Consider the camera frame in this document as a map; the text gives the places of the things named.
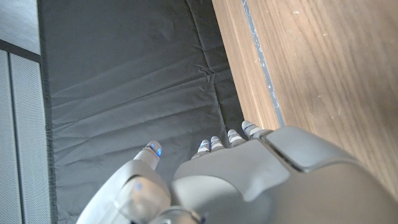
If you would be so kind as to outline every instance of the wood grain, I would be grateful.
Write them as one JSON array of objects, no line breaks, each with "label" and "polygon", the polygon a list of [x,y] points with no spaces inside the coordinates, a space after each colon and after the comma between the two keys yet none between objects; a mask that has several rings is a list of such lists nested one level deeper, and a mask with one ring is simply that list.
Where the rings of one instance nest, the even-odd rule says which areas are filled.
[{"label": "wood grain", "polygon": [[240,0],[213,1],[222,38],[231,66],[236,91],[246,119],[267,129],[279,128],[271,97],[246,16],[236,7]]},{"label": "wood grain", "polygon": [[[237,8],[244,13],[241,1],[228,2],[235,13],[241,13]],[[354,154],[398,198],[398,1],[248,0],[248,5],[286,125]],[[227,20],[225,13],[231,12],[216,10],[218,21]],[[223,24],[220,30],[226,48],[234,49],[227,50],[228,58],[240,54],[240,63],[249,63],[245,50],[226,41],[248,37],[225,35],[229,27]],[[233,75],[259,82],[259,76]]]}]

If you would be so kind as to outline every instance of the wooden surface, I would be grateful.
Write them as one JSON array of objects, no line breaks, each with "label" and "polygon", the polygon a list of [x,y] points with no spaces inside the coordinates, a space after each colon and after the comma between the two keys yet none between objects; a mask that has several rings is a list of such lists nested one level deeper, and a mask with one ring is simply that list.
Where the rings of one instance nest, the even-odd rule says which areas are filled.
[{"label": "wooden surface", "polygon": [[[247,3],[285,124],[352,153],[398,198],[398,1]],[[274,110],[250,113],[260,102],[244,90],[267,84],[252,49],[238,47],[253,42],[242,1],[213,5],[245,118],[274,118]]]},{"label": "wooden surface", "polygon": [[224,19],[218,19],[218,25],[223,27],[223,42],[231,66],[236,91],[238,92],[242,112],[245,118],[251,118],[253,123],[276,129],[279,127],[271,98],[262,80],[262,68],[255,66],[259,63],[258,54],[249,29],[247,20],[241,8],[230,4],[235,2],[215,1],[213,5],[218,12],[226,13]]}]

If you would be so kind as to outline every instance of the blue led light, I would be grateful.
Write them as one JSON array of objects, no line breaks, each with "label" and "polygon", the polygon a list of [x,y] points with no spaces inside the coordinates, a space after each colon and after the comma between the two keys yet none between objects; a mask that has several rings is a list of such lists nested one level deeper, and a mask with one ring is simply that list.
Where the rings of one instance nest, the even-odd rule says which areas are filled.
[{"label": "blue led light", "polygon": [[250,126],[253,126],[254,124],[250,124],[249,126],[247,126],[247,127],[245,127],[244,129],[243,129],[243,132],[246,134],[246,129],[248,128],[248,127],[250,127]]},{"label": "blue led light", "polygon": [[158,149],[156,154],[160,157],[160,155],[162,155],[162,149]]}]

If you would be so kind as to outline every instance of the wrinkled black cloth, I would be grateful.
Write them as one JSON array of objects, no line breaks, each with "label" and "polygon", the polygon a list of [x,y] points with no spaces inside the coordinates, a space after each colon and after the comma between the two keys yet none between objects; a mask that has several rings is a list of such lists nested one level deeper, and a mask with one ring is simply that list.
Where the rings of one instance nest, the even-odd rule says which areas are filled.
[{"label": "wrinkled black cloth", "polygon": [[210,0],[42,1],[59,223],[151,140],[166,182],[243,120]]}]

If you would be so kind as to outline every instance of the metal finger segment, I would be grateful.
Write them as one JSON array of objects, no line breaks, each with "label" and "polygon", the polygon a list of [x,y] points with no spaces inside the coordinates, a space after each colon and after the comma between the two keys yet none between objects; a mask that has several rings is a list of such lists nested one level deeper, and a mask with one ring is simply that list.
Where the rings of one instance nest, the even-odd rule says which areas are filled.
[{"label": "metal finger segment", "polygon": [[223,144],[221,143],[220,139],[217,136],[211,137],[210,142],[211,142],[210,144],[211,152],[215,152],[220,149],[225,149],[225,147],[223,146]]},{"label": "metal finger segment", "polygon": [[231,147],[238,146],[242,143],[245,143],[244,140],[235,130],[231,129],[228,131],[228,141]]},{"label": "metal finger segment", "polygon": [[271,133],[271,130],[261,129],[250,121],[242,122],[242,129],[248,139],[260,139],[264,135]]}]

